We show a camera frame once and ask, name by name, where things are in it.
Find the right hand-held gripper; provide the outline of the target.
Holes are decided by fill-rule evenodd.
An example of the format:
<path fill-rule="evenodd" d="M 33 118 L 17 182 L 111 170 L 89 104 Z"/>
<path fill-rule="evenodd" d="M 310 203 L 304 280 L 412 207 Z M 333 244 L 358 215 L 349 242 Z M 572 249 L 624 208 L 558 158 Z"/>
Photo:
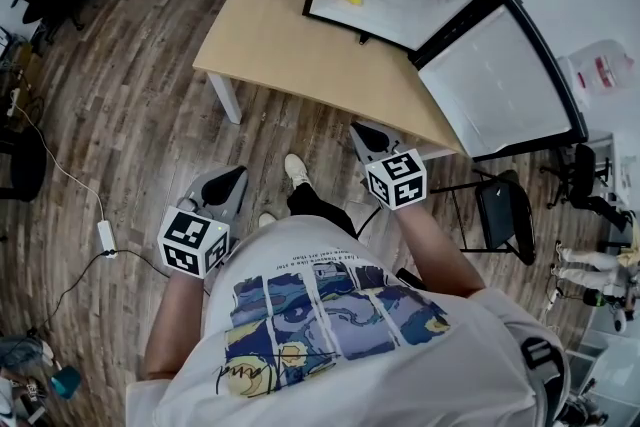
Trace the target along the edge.
<path fill-rule="evenodd" d="M 369 192 L 390 210 L 421 202 L 427 196 L 427 170 L 416 149 L 391 154 L 400 144 L 397 132 L 370 121 L 353 122 L 349 128 L 357 157 L 365 166 Z"/>

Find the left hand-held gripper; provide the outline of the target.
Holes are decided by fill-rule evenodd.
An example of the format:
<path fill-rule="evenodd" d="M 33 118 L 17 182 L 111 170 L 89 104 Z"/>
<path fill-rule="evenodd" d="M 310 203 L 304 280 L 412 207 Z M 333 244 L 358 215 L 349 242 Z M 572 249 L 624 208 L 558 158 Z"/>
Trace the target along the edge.
<path fill-rule="evenodd" d="M 199 279 L 224 265 L 236 241 L 236 217 L 247 186 L 244 166 L 221 167 L 197 177 L 161 223 L 157 244 L 164 265 Z"/>

